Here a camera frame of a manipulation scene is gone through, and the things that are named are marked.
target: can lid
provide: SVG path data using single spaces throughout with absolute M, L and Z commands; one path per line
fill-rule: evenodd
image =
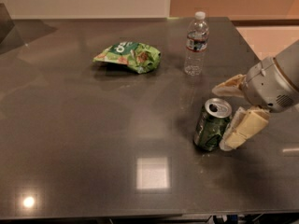
M 197 20 L 203 20 L 206 17 L 206 13 L 204 11 L 197 11 L 195 13 L 195 18 Z
M 216 118 L 226 118 L 232 114 L 232 107 L 220 98 L 212 98 L 206 101 L 205 109 L 208 114 Z

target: soda can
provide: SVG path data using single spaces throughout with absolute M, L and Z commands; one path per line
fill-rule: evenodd
M 232 107 L 230 104 L 219 98 L 207 100 L 202 106 L 193 142 L 206 151 L 218 148 L 231 119 Z

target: orange wall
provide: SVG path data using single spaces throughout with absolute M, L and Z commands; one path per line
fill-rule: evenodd
M 299 0 L 171 0 L 172 17 L 193 16 L 197 10 L 231 20 L 299 19 Z

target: dark tabletop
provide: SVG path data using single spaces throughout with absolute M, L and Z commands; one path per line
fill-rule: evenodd
M 14 21 L 0 45 L 0 219 L 299 210 L 296 108 L 238 150 L 192 144 L 211 89 L 259 60 L 228 19 L 209 18 L 203 74 L 185 75 L 190 21 Z M 159 49 L 159 68 L 93 64 L 122 41 Z

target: crumpled snack bag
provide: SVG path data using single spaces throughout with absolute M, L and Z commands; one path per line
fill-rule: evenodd
M 143 43 L 120 42 L 93 58 L 94 62 L 118 63 L 138 74 L 148 73 L 156 69 L 161 53 L 154 47 Z

